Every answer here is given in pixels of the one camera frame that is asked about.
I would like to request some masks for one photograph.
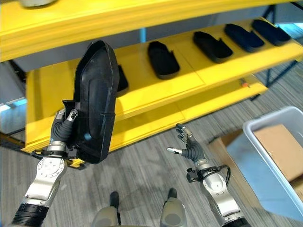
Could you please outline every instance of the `black rubber grip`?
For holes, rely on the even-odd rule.
[[[71,136],[73,122],[65,120],[54,120],[51,129],[51,138],[54,141],[66,142]]]
[[[189,138],[187,149],[182,149],[182,156],[196,162],[199,159],[205,159],[201,145],[195,139]]]
[[[245,218],[240,218],[240,219],[234,220],[222,227],[251,227],[251,225],[248,224],[248,222]]]
[[[28,227],[41,227],[48,207],[22,203],[15,214],[12,224]]]

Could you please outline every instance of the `gray wall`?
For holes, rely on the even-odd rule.
[[[197,28],[213,26],[217,24],[230,23],[235,20],[242,20],[247,18],[254,18],[261,16],[266,10],[265,7],[255,7],[249,9],[235,10],[220,14],[213,14],[209,16],[196,17],[192,19],[177,21],[159,26],[153,26],[146,29],[147,40],[157,39],[160,37],[178,34],[185,31],[194,30]],[[277,23],[290,23],[290,22],[303,22],[303,13],[301,10],[291,5],[290,3],[280,4],[277,7],[276,22]],[[126,45],[139,43],[139,30],[125,32],[116,35],[103,37],[103,40],[108,42],[113,48],[119,48]],[[71,44],[63,47],[54,48],[47,51],[37,52],[20,58],[15,61],[24,71],[30,71],[46,65],[55,64],[70,59],[79,58],[83,55],[87,46],[92,40]],[[7,87],[6,84],[11,83],[9,80],[1,79],[0,90]],[[14,92],[11,90],[12,95],[6,94],[7,101],[15,99]]]

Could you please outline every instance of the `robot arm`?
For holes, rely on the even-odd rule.
[[[186,149],[167,148],[167,151],[179,154],[194,162],[196,170],[187,170],[187,180],[199,181],[203,194],[209,201],[210,208],[222,227],[250,227],[241,209],[227,190],[230,178],[230,168],[226,165],[211,166],[204,156],[201,145],[193,134],[182,124],[177,124],[177,132],[185,144]],[[224,179],[219,172],[227,168],[227,176]]]
[[[66,141],[71,135],[73,122],[78,115],[77,110],[74,109],[64,120],[64,113],[64,109],[60,110],[54,118],[51,142],[47,151],[33,153],[41,160],[37,166],[36,177],[15,214],[13,225],[40,227],[56,196],[60,179],[67,168],[65,160],[61,157],[68,156]],[[44,157],[44,152],[47,152],[48,157]]]
[[[118,83],[113,49],[103,41],[92,43],[77,66],[73,100],[64,100],[65,108],[56,113],[47,149],[32,153],[41,161],[13,226],[42,225],[66,171],[66,159],[97,164],[107,157]]]

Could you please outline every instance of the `silver arm joint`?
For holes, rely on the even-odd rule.
[[[206,159],[196,161],[195,166],[198,171],[211,167]],[[243,213],[228,192],[226,182],[220,174],[215,173],[205,178],[201,182],[201,189],[221,226],[243,217]]]
[[[37,174],[22,203],[50,207],[66,171],[63,159],[44,157],[37,166]]]

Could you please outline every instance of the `robotic hand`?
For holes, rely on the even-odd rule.
[[[222,227],[250,227],[238,204],[227,190],[231,175],[230,168],[226,165],[211,166],[204,156],[201,145],[190,130],[182,124],[177,124],[176,130],[179,133],[178,138],[185,143],[186,149],[169,147],[167,151],[189,158],[194,162],[196,170],[192,168],[187,170],[187,180],[189,183],[201,182],[202,192],[207,197],[219,225]],[[223,168],[228,169],[225,179],[219,174]]]

